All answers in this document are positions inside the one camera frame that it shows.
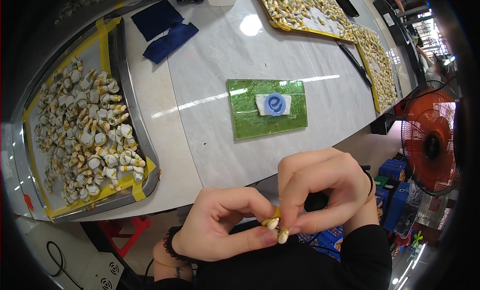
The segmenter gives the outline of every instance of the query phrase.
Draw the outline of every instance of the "black sleeve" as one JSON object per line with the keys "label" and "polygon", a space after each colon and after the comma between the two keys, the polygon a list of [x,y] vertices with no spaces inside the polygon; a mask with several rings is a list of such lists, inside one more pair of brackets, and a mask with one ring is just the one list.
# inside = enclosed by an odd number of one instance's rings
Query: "black sleeve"
{"label": "black sleeve", "polygon": [[359,227],[345,237],[340,251],[346,280],[356,289],[387,289],[392,257],[383,228]]}
{"label": "black sleeve", "polygon": [[146,285],[145,287],[142,288],[142,290],[163,290],[163,289],[194,290],[195,287],[191,282],[181,278],[165,278],[165,279],[158,280],[154,283],[151,283],[149,285]]}

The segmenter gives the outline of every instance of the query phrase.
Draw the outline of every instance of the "orange fan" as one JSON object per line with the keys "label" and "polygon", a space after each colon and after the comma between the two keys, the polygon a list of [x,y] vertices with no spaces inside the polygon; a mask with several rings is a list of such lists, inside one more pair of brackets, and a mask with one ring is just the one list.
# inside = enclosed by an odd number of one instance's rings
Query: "orange fan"
{"label": "orange fan", "polygon": [[405,107],[402,146],[417,185],[432,196],[453,189],[459,179],[454,155],[455,101],[445,84],[428,81]]}

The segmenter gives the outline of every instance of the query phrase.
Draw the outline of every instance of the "metal tray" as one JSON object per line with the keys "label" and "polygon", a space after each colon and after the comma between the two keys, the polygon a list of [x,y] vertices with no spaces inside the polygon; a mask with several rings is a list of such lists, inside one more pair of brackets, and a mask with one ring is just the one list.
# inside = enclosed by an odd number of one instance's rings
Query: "metal tray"
{"label": "metal tray", "polygon": [[[109,22],[111,18],[105,17],[105,23]],[[40,89],[40,85],[45,82],[48,77],[53,73],[53,71],[60,65],[60,63],[69,55],[69,53],[78,47],[85,39],[87,39],[90,35],[96,32],[95,24],[89,25],[84,31],[80,32],[76,35],[76,40],[73,41],[71,45],[66,47],[64,45],[61,50],[52,58],[56,58],[56,60],[50,60],[46,63],[45,68],[41,70],[39,75],[42,76],[40,78],[35,78],[35,81],[30,85],[30,89],[33,89],[28,96],[24,106],[27,109],[30,104],[32,103],[34,97],[38,93]],[[153,149],[152,142],[150,141],[150,137],[148,136],[146,127],[143,122],[142,114],[140,112],[140,108],[138,106],[138,102],[134,93],[134,88],[132,84],[132,78],[130,76],[128,60],[127,60],[127,51],[126,51],[126,41],[125,41],[125,29],[124,29],[124,21],[121,19],[120,23],[108,33],[108,52],[110,58],[110,69],[111,74],[113,77],[117,78],[117,81],[120,85],[120,92],[123,91],[124,96],[124,103],[128,107],[128,112],[130,113],[129,119],[126,123],[132,125],[133,131],[135,133],[135,138],[138,143],[138,149],[141,156],[148,157],[156,166],[156,168],[150,172],[147,178],[142,182],[142,191],[144,192],[145,196],[149,196],[156,188],[157,183],[159,181],[159,176],[161,174],[161,170],[159,168],[159,160],[157,158],[157,154]],[[26,122],[22,121],[23,130],[29,128],[26,126]],[[34,176],[33,174],[33,167],[32,162],[34,160],[30,159],[30,154],[28,144],[27,144],[27,133],[23,132],[23,148],[25,149],[27,162],[29,165],[28,170],[30,171],[30,175]],[[40,201],[40,204],[45,209],[47,208],[45,201],[43,199],[42,193],[40,192],[39,185],[37,184],[36,179],[32,180],[33,187],[35,189],[36,195]],[[80,219],[86,216],[98,214],[104,211],[112,210],[130,203],[134,203],[136,200],[132,195],[132,187],[127,189],[123,189],[122,191],[116,192],[107,196],[101,200],[96,202],[90,203],[87,206],[71,210],[67,213],[63,213],[61,215],[55,216],[52,218],[54,223],[64,222],[64,221],[71,221],[75,219]]]}

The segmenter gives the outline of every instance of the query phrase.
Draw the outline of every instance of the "finger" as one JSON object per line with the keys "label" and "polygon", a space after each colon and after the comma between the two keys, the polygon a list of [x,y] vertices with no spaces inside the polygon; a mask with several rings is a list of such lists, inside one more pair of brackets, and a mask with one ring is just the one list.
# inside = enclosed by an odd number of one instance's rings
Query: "finger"
{"label": "finger", "polygon": [[255,217],[264,219],[275,214],[276,207],[255,188],[228,188],[212,194],[212,202],[227,210],[253,213]]}
{"label": "finger", "polygon": [[354,203],[347,203],[334,207],[327,206],[327,208],[323,210],[306,213],[296,219],[291,228],[291,234],[314,234],[340,226],[353,215],[351,214],[351,210],[356,209],[353,204]]}
{"label": "finger", "polygon": [[283,197],[283,191],[295,172],[315,163],[325,162],[342,153],[343,152],[330,147],[284,157],[278,164],[278,196]]}
{"label": "finger", "polygon": [[280,201],[282,228],[291,228],[298,214],[298,208],[305,203],[308,193],[334,188],[340,178],[345,176],[345,164],[339,157],[323,163],[316,163],[297,171],[284,190]]}
{"label": "finger", "polygon": [[273,246],[279,240],[276,230],[254,227],[240,233],[220,237],[218,241],[215,243],[217,251],[222,251],[225,254],[222,258],[226,259],[247,251]]}

